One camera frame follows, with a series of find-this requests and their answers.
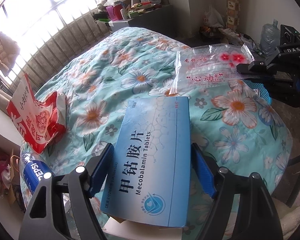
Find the clear Pepsi plastic bottle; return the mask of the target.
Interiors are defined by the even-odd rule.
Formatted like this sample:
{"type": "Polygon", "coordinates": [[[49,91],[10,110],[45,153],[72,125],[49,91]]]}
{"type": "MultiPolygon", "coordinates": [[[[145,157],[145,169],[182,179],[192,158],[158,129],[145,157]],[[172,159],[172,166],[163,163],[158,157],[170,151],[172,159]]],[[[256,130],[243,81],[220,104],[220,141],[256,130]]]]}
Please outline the clear Pepsi plastic bottle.
{"type": "Polygon", "coordinates": [[[31,194],[34,194],[38,184],[47,172],[55,175],[44,159],[35,152],[22,152],[20,156],[20,174],[31,194]]]}

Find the white tissue sheet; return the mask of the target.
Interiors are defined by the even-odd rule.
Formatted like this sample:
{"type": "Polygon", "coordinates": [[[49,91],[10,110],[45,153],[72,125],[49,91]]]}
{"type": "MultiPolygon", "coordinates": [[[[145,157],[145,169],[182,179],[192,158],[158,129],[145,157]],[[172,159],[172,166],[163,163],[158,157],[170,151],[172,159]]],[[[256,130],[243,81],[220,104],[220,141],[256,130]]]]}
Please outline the white tissue sheet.
{"type": "Polygon", "coordinates": [[[125,239],[182,239],[183,228],[169,228],[133,222],[115,220],[110,217],[103,226],[104,233],[125,239]]]}

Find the red white paper snack bag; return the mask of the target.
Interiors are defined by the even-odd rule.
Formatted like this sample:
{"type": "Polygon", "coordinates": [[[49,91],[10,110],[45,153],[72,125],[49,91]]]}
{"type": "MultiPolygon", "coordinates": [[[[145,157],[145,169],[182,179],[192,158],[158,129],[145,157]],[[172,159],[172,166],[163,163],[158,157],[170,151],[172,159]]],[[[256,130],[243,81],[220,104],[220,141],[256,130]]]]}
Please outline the red white paper snack bag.
{"type": "Polygon", "coordinates": [[[45,101],[35,98],[25,74],[6,108],[25,142],[41,154],[46,146],[66,130],[66,96],[53,92],[45,101]]]}

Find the blue medicine box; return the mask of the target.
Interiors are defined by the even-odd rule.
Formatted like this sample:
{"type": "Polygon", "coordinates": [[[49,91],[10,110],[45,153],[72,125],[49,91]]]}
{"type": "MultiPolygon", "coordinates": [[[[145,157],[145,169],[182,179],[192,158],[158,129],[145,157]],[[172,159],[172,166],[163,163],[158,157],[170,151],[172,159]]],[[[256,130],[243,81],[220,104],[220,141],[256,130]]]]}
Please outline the blue medicine box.
{"type": "Polygon", "coordinates": [[[154,226],[186,224],[190,195],[189,100],[132,99],[115,144],[100,209],[154,226]]]}

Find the clear printed plastic bag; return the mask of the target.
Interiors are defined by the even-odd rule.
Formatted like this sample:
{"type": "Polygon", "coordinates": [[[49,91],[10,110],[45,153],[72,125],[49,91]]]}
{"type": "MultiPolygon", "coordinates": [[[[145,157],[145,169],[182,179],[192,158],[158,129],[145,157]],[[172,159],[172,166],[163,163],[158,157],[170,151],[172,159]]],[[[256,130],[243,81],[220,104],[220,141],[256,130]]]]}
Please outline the clear printed plastic bag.
{"type": "Polygon", "coordinates": [[[253,60],[254,57],[245,44],[213,44],[179,50],[174,62],[175,78],[170,94],[243,80],[244,76],[237,72],[236,67],[239,64],[250,64],[253,60]]]}

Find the red gift bag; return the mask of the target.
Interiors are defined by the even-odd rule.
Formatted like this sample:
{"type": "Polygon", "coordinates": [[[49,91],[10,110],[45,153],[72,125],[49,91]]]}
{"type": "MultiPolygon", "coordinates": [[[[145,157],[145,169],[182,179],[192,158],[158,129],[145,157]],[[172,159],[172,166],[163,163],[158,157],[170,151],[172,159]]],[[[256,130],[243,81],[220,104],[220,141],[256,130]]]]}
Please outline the red gift bag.
{"type": "Polygon", "coordinates": [[[8,154],[0,148],[0,197],[6,198],[10,206],[16,201],[14,188],[19,185],[19,160],[14,149],[8,154]]]}

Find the metal balcony railing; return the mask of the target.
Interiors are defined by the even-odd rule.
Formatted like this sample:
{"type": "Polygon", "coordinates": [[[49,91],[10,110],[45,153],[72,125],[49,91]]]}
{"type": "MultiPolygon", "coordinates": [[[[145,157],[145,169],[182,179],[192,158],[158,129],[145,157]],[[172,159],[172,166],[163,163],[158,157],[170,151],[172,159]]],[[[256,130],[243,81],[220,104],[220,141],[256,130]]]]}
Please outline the metal balcony railing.
{"type": "Polygon", "coordinates": [[[27,74],[38,90],[72,59],[107,36],[107,28],[93,19],[99,1],[64,0],[55,9],[47,2],[40,2],[35,9],[7,1],[0,9],[0,31],[16,41],[20,54],[9,74],[0,71],[2,82],[15,90],[27,74]]]}

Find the floral turquoise quilt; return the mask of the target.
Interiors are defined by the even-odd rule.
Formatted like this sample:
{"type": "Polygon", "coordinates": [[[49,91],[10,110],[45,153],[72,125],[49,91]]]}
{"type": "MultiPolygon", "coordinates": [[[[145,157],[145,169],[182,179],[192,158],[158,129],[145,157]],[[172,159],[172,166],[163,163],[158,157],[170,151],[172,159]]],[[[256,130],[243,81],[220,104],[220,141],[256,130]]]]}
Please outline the floral turquoise quilt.
{"type": "Polygon", "coordinates": [[[218,167],[258,173],[269,192],[292,151],[291,133],[266,100],[235,78],[240,48],[216,46],[195,57],[180,42],[144,28],[123,28],[73,59],[37,92],[66,97],[66,131],[40,158],[69,174],[115,146],[93,195],[105,228],[114,216],[175,229],[197,239],[213,196],[191,164],[196,144],[218,167]]]}

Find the red thermos bottle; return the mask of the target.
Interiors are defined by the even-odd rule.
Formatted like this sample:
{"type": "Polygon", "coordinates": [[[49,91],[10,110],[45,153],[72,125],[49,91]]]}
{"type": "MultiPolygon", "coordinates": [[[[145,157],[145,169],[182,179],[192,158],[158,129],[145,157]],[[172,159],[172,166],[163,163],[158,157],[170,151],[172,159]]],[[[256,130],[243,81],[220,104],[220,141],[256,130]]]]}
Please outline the red thermos bottle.
{"type": "Polygon", "coordinates": [[[114,15],[116,16],[117,20],[122,20],[123,19],[123,16],[121,14],[121,10],[123,9],[123,5],[120,1],[116,1],[114,2],[113,4],[113,12],[114,12],[114,15]]]}

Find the beige down jacket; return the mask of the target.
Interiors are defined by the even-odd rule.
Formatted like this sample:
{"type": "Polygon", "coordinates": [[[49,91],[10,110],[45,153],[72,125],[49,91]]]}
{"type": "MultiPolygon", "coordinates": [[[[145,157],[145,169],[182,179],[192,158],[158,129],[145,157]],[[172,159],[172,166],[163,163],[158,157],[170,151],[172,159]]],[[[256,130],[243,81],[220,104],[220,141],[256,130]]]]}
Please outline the beige down jacket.
{"type": "Polygon", "coordinates": [[[0,31],[0,70],[8,76],[20,54],[20,48],[14,40],[0,31]]]}

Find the blue plastic trash basket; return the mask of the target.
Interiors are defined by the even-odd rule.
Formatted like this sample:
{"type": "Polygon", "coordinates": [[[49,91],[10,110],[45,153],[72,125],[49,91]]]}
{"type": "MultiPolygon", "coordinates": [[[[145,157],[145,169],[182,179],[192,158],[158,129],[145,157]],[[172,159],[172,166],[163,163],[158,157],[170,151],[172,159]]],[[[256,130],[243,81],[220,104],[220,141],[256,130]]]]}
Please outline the blue plastic trash basket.
{"type": "Polygon", "coordinates": [[[265,100],[269,105],[272,103],[272,98],[270,97],[267,89],[261,83],[255,83],[250,80],[245,80],[245,83],[263,100],[265,100]]]}

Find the grey cabinet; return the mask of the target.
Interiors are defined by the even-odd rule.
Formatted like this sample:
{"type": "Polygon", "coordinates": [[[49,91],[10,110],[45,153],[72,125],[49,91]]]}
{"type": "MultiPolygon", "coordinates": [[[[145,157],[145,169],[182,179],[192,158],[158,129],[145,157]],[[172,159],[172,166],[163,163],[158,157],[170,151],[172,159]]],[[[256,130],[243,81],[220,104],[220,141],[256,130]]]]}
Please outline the grey cabinet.
{"type": "Polygon", "coordinates": [[[171,38],[189,38],[193,36],[190,14],[175,5],[164,5],[159,9],[147,11],[127,20],[110,21],[112,31],[124,27],[146,28],[171,38]]]}

